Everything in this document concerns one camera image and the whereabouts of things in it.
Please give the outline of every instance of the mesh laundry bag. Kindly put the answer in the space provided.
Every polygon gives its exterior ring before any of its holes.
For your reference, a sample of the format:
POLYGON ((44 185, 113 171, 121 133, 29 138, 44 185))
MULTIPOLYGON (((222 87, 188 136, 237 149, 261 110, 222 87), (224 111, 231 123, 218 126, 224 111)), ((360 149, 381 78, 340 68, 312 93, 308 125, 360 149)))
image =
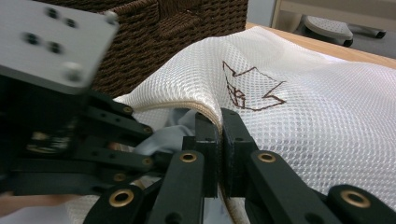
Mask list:
MULTIPOLYGON (((395 70, 330 62, 256 27, 190 45, 116 100, 150 125, 166 117, 155 109, 193 108, 220 131, 220 108, 234 110, 259 149, 280 154, 312 189, 350 184, 394 209, 395 93, 395 70)), ((225 202, 234 222, 248 223, 242 199, 225 202)))

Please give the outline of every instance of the gray plastic part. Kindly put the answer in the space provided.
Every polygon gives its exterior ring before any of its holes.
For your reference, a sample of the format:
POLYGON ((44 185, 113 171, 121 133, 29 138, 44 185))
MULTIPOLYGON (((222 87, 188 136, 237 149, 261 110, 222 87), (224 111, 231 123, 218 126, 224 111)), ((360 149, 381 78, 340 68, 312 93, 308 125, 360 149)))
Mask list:
POLYGON ((118 28, 118 23, 108 23, 100 14, 34 1, 0 0, 0 76, 82 94, 91 86, 118 28), (49 8, 56 10, 56 16, 49 15, 49 8), (68 19, 75 27, 67 24, 68 19), (36 39, 29 43, 28 34, 36 39))
POLYGON ((353 34, 345 22, 308 16, 305 19, 305 26, 313 32, 327 37, 345 40, 353 39, 353 34))

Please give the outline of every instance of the gray metal plate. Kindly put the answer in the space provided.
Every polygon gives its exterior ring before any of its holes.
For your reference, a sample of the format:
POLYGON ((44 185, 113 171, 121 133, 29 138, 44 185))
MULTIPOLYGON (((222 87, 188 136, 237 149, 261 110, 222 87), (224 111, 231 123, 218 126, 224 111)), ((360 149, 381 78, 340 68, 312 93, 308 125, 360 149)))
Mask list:
POLYGON ((67 94, 83 93, 91 86, 118 28, 100 14, 33 1, 0 0, 0 76, 67 94), (57 11, 57 19, 49 16, 49 7, 57 11), (67 25, 67 19, 76 27, 67 25), (38 43, 29 43, 26 34, 36 35, 38 43), (61 52, 52 52, 51 43, 58 43, 61 52), (79 64, 79 73, 70 74, 67 63, 79 64))

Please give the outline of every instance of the brown wicker basket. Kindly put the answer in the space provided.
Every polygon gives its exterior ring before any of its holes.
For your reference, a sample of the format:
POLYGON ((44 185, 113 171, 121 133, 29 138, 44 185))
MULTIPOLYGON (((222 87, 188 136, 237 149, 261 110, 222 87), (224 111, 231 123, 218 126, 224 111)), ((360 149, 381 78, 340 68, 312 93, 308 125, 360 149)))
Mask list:
POLYGON ((93 81, 113 97, 133 90, 189 44, 245 29, 248 0, 38 0, 119 15, 120 29, 93 81))

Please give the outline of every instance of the screw hole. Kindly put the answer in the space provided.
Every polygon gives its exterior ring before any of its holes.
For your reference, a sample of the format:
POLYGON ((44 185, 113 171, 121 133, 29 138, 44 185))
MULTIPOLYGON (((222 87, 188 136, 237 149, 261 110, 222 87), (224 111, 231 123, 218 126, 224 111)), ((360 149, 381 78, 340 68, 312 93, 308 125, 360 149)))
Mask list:
POLYGON ((52 53, 60 54, 62 53, 62 47, 58 43, 49 42, 49 51, 51 51, 52 53))
POLYGON ((125 113, 127 113, 127 114, 133 112, 132 108, 131 108, 131 107, 128 107, 128 106, 124 107, 124 108, 123 108, 123 111, 124 111, 125 113))
POLYGON ((269 153, 261 153, 258 158, 263 162, 274 162, 276 160, 275 156, 269 153))
POLYGON ((58 11, 55 10, 54 8, 52 8, 52 7, 47 7, 46 8, 46 14, 47 14, 47 16, 49 16, 49 17, 51 17, 53 19, 58 19, 58 17, 59 17, 58 11))
POLYGON ((165 218, 166 224, 179 224, 181 222, 181 214, 179 213, 170 213, 165 218))
POLYGON ((66 23, 67 26, 70 26, 72 28, 76 28, 77 27, 76 22, 74 20, 72 20, 72 19, 66 19, 64 22, 66 23))
POLYGON ((143 159, 143 164, 150 165, 151 163, 152 163, 152 160, 150 158, 143 159))
POLYGON ((143 129, 146 133, 152 133, 152 129, 150 127, 146 127, 143 129))
POLYGON ((109 203, 113 207, 123 207, 134 199, 134 193, 130 189, 119 189, 111 194, 109 203))
POLYGON ((124 181, 126 178, 125 174, 115 174, 114 175, 114 181, 120 182, 120 181, 124 181))
POLYGON ((341 198, 349 204, 357 206, 359 208, 370 207, 370 201, 364 195, 354 190, 343 190, 341 191, 341 198))
POLYGON ((192 153, 184 153, 180 156, 180 159, 184 162, 193 162, 197 160, 197 156, 192 153))
POLYGON ((26 42, 28 42, 31 45, 38 45, 38 36, 31 34, 31 33, 26 33, 24 35, 24 39, 26 42))

